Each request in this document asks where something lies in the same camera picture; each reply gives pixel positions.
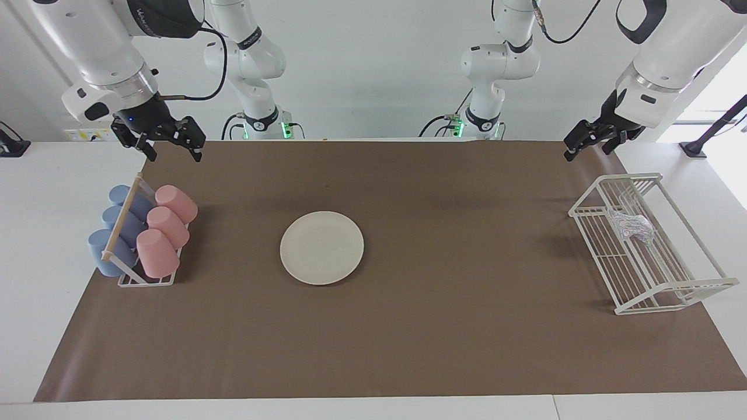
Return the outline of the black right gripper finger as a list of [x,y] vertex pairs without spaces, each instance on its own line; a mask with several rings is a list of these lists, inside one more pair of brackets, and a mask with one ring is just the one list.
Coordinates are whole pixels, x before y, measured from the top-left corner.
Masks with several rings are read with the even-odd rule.
[[193,117],[175,122],[174,144],[190,152],[195,162],[201,162],[206,136]]
[[157,151],[155,151],[146,138],[142,138],[141,136],[136,138],[135,136],[124,135],[121,138],[121,144],[123,144],[125,148],[134,148],[136,151],[142,152],[150,162],[154,162],[157,159]]

